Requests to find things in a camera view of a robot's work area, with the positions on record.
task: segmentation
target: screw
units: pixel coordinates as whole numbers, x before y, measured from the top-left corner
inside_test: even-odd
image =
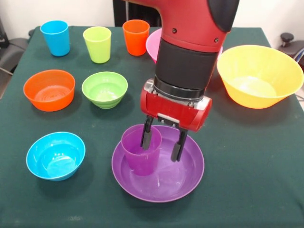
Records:
[[[194,107],[194,102],[193,101],[189,102],[188,106]]]

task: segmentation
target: green tablecloth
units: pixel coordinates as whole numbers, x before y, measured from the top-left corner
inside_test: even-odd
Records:
[[[140,91],[155,64],[148,54],[127,53],[121,28],[111,28],[110,61],[94,64],[82,38],[85,29],[70,27],[65,57],[51,56],[36,29],[0,102],[0,227],[304,227],[304,115],[295,96],[265,110],[247,109],[228,97],[217,73],[207,92],[212,111],[202,130],[190,133],[205,157],[199,186],[165,204],[124,192],[111,157],[123,131],[145,120]],[[234,28],[224,48],[241,44],[268,46],[260,28]],[[76,94],[66,109],[45,113],[22,88],[34,73],[54,68],[75,77]],[[84,79],[99,71],[118,72],[129,82],[115,109],[101,110],[81,93]],[[56,131],[73,132],[86,145],[82,166],[63,182],[38,179],[25,163],[31,144]]]

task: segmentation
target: blue bowl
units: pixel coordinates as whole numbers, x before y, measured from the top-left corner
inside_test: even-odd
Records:
[[[85,144],[77,135],[55,132],[43,136],[31,146],[27,167],[39,178],[63,181],[77,171],[85,154]]]

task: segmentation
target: white wall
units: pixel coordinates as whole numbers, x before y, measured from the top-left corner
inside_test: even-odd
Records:
[[[25,37],[53,19],[69,25],[114,26],[112,0],[0,0],[0,17],[9,38]]]
[[[276,48],[285,31],[304,39],[302,10],[304,0],[240,0],[234,26],[262,27]],[[0,0],[0,16],[9,38],[28,37],[29,30],[51,19],[114,26],[112,0]]]
[[[235,27],[261,27],[270,45],[281,45],[280,34],[304,39],[304,0],[240,0]]]

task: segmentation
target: bowl rim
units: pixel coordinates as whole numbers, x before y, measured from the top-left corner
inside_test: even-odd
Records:
[[[155,128],[163,128],[163,129],[171,128],[171,127],[169,127],[169,126],[164,126],[164,125],[154,125],[154,127],[155,127]],[[172,201],[179,200],[179,199],[185,197],[186,195],[190,194],[190,193],[193,192],[193,191],[196,189],[196,187],[200,184],[200,182],[201,182],[201,180],[202,180],[202,178],[203,178],[203,175],[204,175],[204,173],[205,173],[205,166],[206,166],[206,164],[205,164],[205,157],[204,157],[204,155],[203,155],[202,149],[199,147],[199,145],[197,144],[197,142],[196,142],[190,135],[187,136],[187,139],[189,139],[190,141],[192,141],[192,143],[194,143],[194,145],[195,145],[195,146],[198,148],[198,150],[200,151],[201,156],[200,156],[199,158],[202,159],[202,164],[203,164],[202,172],[201,172],[201,175],[200,175],[199,178],[198,178],[197,183],[194,184],[194,185],[192,186],[192,188],[190,188],[190,190],[189,190],[188,193],[182,194],[182,195],[180,195],[179,197],[174,198],[174,199],[160,200],[160,201],[157,201],[157,200],[146,200],[146,199],[144,199],[143,197],[137,197],[137,196],[135,196],[135,195],[134,195],[132,192],[130,192],[124,185],[121,185],[121,184],[120,184],[121,182],[118,180],[117,175],[116,175],[116,172],[115,172],[115,169],[114,169],[114,159],[115,159],[114,155],[115,155],[115,152],[116,152],[117,148],[119,148],[119,145],[121,145],[121,141],[119,141],[118,144],[116,145],[116,147],[115,147],[115,149],[114,149],[114,152],[113,152],[113,154],[112,154],[112,158],[111,158],[112,173],[113,173],[113,175],[114,175],[114,177],[115,177],[117,183],[122,187],[122,189],[124,189],[124,190],[125,190],[126,192],[128,192],[130,195],[132,195],[132,196],[134,196],[134,197],[136,197],[136,198],[138,198],[138,199],[140,199],[140,200],[147,201],[147,202],[151,202],[151,203],[167,203],[167,202],[172,202]]]
[[[81,144],[83,145],[84,155],[83,155],[82,158],[80,159],[79,164],[78,164],[72,171],[70,171],[69,173],[66,173],[65,175],[61,175],[61,176],[57,176],[57,177],[42,177],[42,176],[37,175],[36,173],[34,173],[34,172],[29,168],[29,164],[28,164],[28,157],[29,157],[29,156],[28,156],[28,155],[29,155],[30,150],[36,145],[37,142],[39,142],[39,141],[42,140],[43,138],[48,137],[48,136],[50,136],[50,135],[62,134],[62,133],[66,133],[66,134],[69,134],[69,135],[72,135],[72,136],[76,137],[77,139],[80,140]],[[82,162],[83,162],[83,160],[84,160],[84,158],[85,158],[85,155],[86,155],[86,145],[85,145],[84,141],[83,141],[78,135],[76,135],[76,134],[74,134],[74,133],[71,133],[71,132],[53,132],[53,133],[49,133],[49,134],[46,134],[46,135],[40,137],[39,139],[37,139],[37,140],[31,145],[31,147],[28,149],[28,152],[27,152],[27,156],[26,156],[26,165],[27,165],[28,170],[29,170],[34,176],[39,177],[39,178],[41,178],[41,179],[45,179],[45,180],[55,180],[55,179],[60,179],[60,178],[66,177],[66,176],[68,176],[69,174],[71,174],[71,173],[73,173],[74,171],[76,171],[76,170],[79,168],[79,166],[82,164]]]
[[[221,74],[221,72],[220,72],[220,70],[219,70],[219,68],[218,68],[218,65],[219,65],[219,63],[220,63],[222,57],[223,57],[225,54],[229,53],[230,51],[233,51],[234,49],[243,48],[243,47],[255,47],[255,48],[261,48],[261,49],[268,49],[268,50],[270,49],[270,50],[272,50],[272,51],[278,53],[279,55],[284,56],[284,57],[289,58],[290,60],[294,61],[294,63],[295,63],[294,66],[295,66],[296,68],[298,68],[298,70],[301,72],[301,75],[302,75],[302,82],[301,82],[301,84],[299,85],[299,87],[298,87],[294,92],[292,92],[292,93],[288,93],[288,94],[286,94],[286,95],[280,95],[280,96],[260,96],[260,95],[253,95],[253,94],[250,94],[250,93],[245,92],[245,91],[243,91],[243,90],[239,90],[239,89],[238,89],[237,87],[235,87],[232,83],[230,83],[225,77],[222,76],[222,74]],[[287,55],[287,54],[285,54],[285,53],[283,53],[283,52],[281,52],[281,51],[279,51],[279,50],[277,50],[277,49],[274,49],[274,48],[272,48],[272,47],[263,46],[263,45],[253,45],[253,44],[250,44],[250,45],[238,45],[238,46],[230,47],[230,48],[227,49],[226,51],[223,51],[223,53],[221,54],[220,58],[217,60],[217,70],[218,70],[218,73],[219,73],[220,77],[222,78],[222,80],[223,80],[225,83],[227,83],[228,85],[230,85],[232,88],[234,88],[234,89],[236,89],[236,90],[238,90],[238,91],[240,91],[240,92],[242,92],[242,93],[244,93],[244,94],[250,95],[250,96],[260,97],[260,98],[266,98],[266,99],[278,99],[278,98],[285,98],[285,97],[288,97],[288,96],[294,94],[294,93],[295,93],[296,91],[298,91],[299,89],[301,89],[301,87],[302,87],[303,84],[304,84],[304,72],[303,72],[302,68],[300,67],[300,65],[299,65],[293,58],[291,58],[289,55]]]
[[[70,89],[70,91],[69,91],[65,96],[62,96],[62,97],[60,97],[60,98],[58,98],[58,99],[51,100],[51,101],[38,101],[38,100],[36,100],[36,99],[33,99],[33,98],[29,97],[29,96],[27,95],[27,93],[25,92],[25,87],[26,87],[26,85],[29,83],[29,80],[32,79],[32,78],[34,78],[34,77],[36,77],[37,75],[40,75],[40,74],[43,74],[43,73],[49,72],[49,71],[55,71],[55,72],[61,71],[61,72],[63,72],[63,73],[66,73],[66,75],[69,75],[69,77],[73,80],[73,87],[72,87],[72,89]],[[75,78],[73,77],[73,75],[72,75],[71,73],[65,71],[65,70],[58,70],[58,69],[44,70],[44,71],[40,71],[40,72],[35,73],[34,75],[32,75],[31,77],[29,77],[29,78],[26,80],[26,82],[25,82],[24,85],[23,85],[23,94],[24,94],[24,96],[25,96],[28,100],[30,100],[30,101],[32,101],[32,102],[35,102],[35,103],[45,104],[45,103],[57,102],[57,101],[60,101],[61,99],[64,99],[65,97],[69,96],[71,93],[73,93],[74,90],[75,90],[75,84],[76,84],[76,81],[75,81]]]
[[[125,82],[126,88],[125,88],[125,90],[123,90],[122,95],[119,96],[118,98],[114,98],[114,99],[111,99],[111,100],[108,100],[108,101],[100,101],[100,100],[95,100],[95,99],[90,98],[89,95],[86,94],[85,91],[84,91],[84,84],[85,84],[85,82],[86,82],[87,80],[89,80],[89,78],[91,78],[91,77],[94,77],[94,76],[96,76],[96,75],[98,75],[98,74],[106,74],[106,73],[111,73],[111,74],[114,73],[115,75],[119,76],[119,77]],[[125,93],[127,92],[128,87],[129,87],[129,84],[128,84],[127,79],[126,79],[124,76],[122,76],[121,74],[119,74],[119,73],[117,73],[117,72],[113,72],[113,71],[101,71],[101,72],[97,72],[97,73],[92,74],[92,75],[90,75],[89,77],[87,77],[87,78],[83,81],[83,83],[82,83],[82,85],[81,85],[81,91],[82,91],[82,93],[86,96],[86,98],[89,99],[90,101],[102,102],[102,103],[104,103],[104,102],[115,101],[115,100],[118,100],[118,99],[122,98],[122,97],[125,95]]]
[[[153,60],[155,60],[155,61],[156,61],[156,59],[154,59],[154,57],[153,57],[152,54],[151,54],[150,49],[148,48],[148,43],[150,42],[150,40],[152,39],[152,37],[155,36],[155,34],[157,34],[158,32],[161,33],[161,32],[162,32],[162,28],[159,28],[159,29],[155,30],[153,33],[151,33],[151,34],[148,36],[147,41],[146,41],[146,49],[147,49],[147,52],[148,52],[149,56],[151,56],[151,58],[152,58]]]

